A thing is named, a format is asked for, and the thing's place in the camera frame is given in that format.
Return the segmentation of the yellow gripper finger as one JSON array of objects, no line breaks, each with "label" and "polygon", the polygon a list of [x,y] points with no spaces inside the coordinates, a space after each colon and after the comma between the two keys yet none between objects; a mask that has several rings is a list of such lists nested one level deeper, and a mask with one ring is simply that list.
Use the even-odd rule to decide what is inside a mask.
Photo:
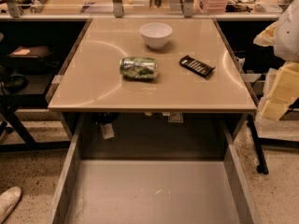
[{"label": "yellow gripper finger", "polygon": [[275,44],[274,41],[274,32],[277,26],[277,22],[271,23],[269,26],[267,26],[262,32],[260,32],[254,39],[253,43],[255,45],[261,46],[261,47],[269,47],[273,46]]},{"label": "yellow gripper finger", "polygon": [[285,62],[270,68],[263,87],[259,112],[263,119],[279,121],[299,98],[299,63]]}]

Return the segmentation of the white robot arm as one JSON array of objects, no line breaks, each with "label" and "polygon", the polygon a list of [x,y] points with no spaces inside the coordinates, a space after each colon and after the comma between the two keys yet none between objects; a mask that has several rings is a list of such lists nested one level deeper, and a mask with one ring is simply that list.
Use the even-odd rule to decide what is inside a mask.
[{"label": "white robot arm", "polygon": [[274,54],[284,61],[261,110],[264,119],[280,120],[299,98],[299,0],[293,0],[253,43],[261,47],[272,46]]}]

